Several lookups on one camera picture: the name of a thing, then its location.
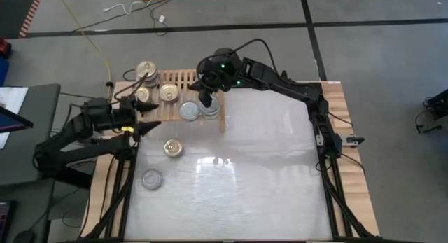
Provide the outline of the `dark mat orange edge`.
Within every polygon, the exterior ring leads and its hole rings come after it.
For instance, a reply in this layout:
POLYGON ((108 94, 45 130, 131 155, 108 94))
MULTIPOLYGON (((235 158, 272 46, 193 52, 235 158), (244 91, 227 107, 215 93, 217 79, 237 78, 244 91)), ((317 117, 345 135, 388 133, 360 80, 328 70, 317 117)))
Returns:
POLYGON ((0 0, 0 37, 24 38, 41 0, 0 0))

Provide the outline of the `blue floor object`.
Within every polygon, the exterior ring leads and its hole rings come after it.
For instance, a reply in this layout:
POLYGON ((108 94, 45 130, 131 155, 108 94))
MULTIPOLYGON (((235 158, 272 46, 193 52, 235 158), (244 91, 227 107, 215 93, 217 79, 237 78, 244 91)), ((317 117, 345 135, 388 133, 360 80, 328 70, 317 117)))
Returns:
POLYGON ((0 87, 4 85, 9 70, 9 62, 0 57, 0 87))

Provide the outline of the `grey side desk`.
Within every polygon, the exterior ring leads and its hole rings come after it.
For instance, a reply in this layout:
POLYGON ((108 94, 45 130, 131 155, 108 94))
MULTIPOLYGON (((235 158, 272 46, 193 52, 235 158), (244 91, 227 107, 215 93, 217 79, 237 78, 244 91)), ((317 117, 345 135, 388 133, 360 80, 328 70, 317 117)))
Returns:
POLYGON ((12 132, 0 150, 0 186, 39 179, 39 171, 32 163, 34 149, 50 137, 59 94, 60 85, 56 83, 28 89, 18 115, 34 126, 12 132))

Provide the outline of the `grey metal bracket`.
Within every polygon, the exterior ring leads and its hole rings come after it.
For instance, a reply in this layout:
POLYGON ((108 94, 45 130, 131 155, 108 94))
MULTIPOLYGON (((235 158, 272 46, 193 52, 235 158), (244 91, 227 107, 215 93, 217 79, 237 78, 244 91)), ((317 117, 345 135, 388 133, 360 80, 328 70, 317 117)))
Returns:
POLYGON ((357 137, 356 135, 351 134, 351 135, 342 135, 341 140, 343 146, 357 147, 365 141, 365 138, 357 137))

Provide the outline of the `dark tablet screen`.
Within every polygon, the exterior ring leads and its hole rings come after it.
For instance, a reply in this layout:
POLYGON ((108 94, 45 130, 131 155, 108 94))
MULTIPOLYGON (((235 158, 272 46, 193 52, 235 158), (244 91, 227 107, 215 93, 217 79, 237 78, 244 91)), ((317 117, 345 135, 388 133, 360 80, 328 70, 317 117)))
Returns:
POLYGON ((33 122, 0 106, 0 133, 33 128, 33 122))

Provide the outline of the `white paper sheet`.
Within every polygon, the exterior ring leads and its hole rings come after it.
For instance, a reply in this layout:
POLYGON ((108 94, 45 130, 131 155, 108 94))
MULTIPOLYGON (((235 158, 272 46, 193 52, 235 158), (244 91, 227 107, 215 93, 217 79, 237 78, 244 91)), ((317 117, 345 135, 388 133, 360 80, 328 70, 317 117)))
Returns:
MULTIPOLYGON (((26 87, 0 87, 0 106, 19 115, 28 89, 26 87)), ((0 150, 6 145, 10 133, 0 133, 0 150)))

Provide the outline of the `red floor object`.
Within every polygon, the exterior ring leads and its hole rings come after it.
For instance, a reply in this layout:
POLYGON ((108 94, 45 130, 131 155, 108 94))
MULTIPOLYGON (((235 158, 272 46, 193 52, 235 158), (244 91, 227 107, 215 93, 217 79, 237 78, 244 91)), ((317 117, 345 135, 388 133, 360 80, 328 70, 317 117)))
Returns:
POLYGON ((7 40, 0 38, 0 57, 8 59, 11 55, 11 44, 7 40))

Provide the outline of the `black floor equipment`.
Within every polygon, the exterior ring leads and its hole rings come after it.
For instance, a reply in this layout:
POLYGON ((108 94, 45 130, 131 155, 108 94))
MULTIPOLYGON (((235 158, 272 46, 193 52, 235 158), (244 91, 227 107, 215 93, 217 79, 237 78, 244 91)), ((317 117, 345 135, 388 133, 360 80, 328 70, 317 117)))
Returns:
POLYGON ((424 110, 417 114, 414 124, 419 134, 448 129, 448 89, 422 102, 424 110))

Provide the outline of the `dark laptop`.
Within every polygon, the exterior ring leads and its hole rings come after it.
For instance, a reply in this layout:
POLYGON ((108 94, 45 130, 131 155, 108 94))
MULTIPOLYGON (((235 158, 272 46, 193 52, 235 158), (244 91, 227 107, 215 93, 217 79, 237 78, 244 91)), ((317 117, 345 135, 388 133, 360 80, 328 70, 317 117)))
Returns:
POLYGON ((0 202, 0 243, 6 243, 16 204, 13 200, 0 202))

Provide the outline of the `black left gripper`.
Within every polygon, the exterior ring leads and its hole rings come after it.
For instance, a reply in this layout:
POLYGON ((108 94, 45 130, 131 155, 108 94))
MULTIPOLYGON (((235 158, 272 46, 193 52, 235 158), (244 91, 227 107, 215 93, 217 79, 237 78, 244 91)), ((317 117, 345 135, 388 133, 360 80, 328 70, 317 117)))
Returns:
MULTIPOLYGON (((105 98, 94 98, 83 105, 83 113, 88 116, 95 131, 121 129, 137 123, 136 111, 149 112, 159 107, 158 104, 137 102, 124 99, 115 109, 105 98)), ((140 122, 134 126, 134 134, 144 137, 148 132, 161 125, 161 121, 140 122)))

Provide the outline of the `light wooden slatted shelf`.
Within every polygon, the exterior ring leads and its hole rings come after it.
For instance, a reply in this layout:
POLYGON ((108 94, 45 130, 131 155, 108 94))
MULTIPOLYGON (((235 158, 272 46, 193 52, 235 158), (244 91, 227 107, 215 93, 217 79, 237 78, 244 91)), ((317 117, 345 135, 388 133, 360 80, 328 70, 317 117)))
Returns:
MULTIPOLYGON (((158 104, 159 107, 146 113, 138 113, 138 120, 143 122, 160 120, 165 121, 185 121, 179 115, 179 107, 185 101, 194 101, 197 104, 199 101, 199 93, 197 91, 189 90, 188 86, 194 83, 197 79, 196 71, 194 69, 186 70, 159 70, 158 75, 160 84, 154 88, 148 88, 152 92, 153 104, 158 104), (178 86, 180 95, 177 102, 167 103, 160 99, 159 89, 162 85, 171 83, 178 86)), ((125 94, 131 93, 137 86, 124 91, 125 94)))

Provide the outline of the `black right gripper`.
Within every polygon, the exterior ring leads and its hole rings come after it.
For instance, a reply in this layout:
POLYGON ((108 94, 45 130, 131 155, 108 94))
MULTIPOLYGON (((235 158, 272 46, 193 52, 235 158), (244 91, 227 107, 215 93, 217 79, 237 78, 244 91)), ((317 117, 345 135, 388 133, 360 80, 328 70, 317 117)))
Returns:
POLYGON ((188 86, 189 90, 201 90, 199 100, 209 108, 212 103, 211 92, 227 92, 242 84, 239 75, 243 62, 230 48, 219 48, 211 56, 201 60, 196 68, 197 81, 188 86))

